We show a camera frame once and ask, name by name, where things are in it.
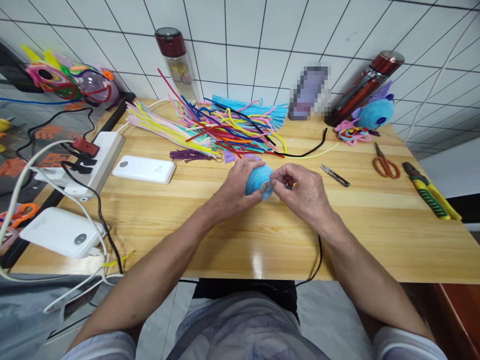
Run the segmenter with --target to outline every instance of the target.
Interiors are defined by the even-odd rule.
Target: red plug
[[[100,148],[97,145],[88,142],[81,137],[76,139],[75,142],[71,145],[71,147],[79,151],[80,153],[87,155],[90,158],[96,157],[100,151]]]

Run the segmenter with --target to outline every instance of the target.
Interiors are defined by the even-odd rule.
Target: pliers
[[[440,191],[409,162],[402,163],[420,196],[430,206],[435,215],[443,220],[462,220]]]

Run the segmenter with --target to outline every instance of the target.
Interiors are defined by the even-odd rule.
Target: hand
[[[322,176],[318,172],[288,163],[271,175],[270,184],[285,205],[318,232],[322,231],[323,225],[337,217],[329,204]]]
[[[214,222],[221,223],[262,202],[262,190],[247,196],[245,188],[252,171],[264,165],[265,162],[253,157],[243,157],[235,162],[223,185],[204,205]]]

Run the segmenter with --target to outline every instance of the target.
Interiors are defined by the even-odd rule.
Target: orange-handled scissors
[[[9,226],[14,229],[18,228],[24,221],[33,218],[38,211],[39,206],[34,202],[21,204],[12,216]],[[3,223],[6,216],[7,211],[0,214],[0,223]]]
[[[373,159],[373,167],[376,172],[382,175],[384,178],[398,179],[400,177],[400,170],[395,163],[385,158],[384,153],[380,150],[379,145],[375,142],[375,149],[377,157]]]

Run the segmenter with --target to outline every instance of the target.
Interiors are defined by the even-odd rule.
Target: blue pipe cleaner ball
[[[254,169],[246,182],[245,195],[251,195],[258,189],[263,189],[263,201],[267,200],[274,192],[274,188],[270,186],[270,175],[273,172],[268,165]]]
[[[394,115],[395,105],[387,99],[372,101],[360,110],[356,126],[377,129],[390,121]]]

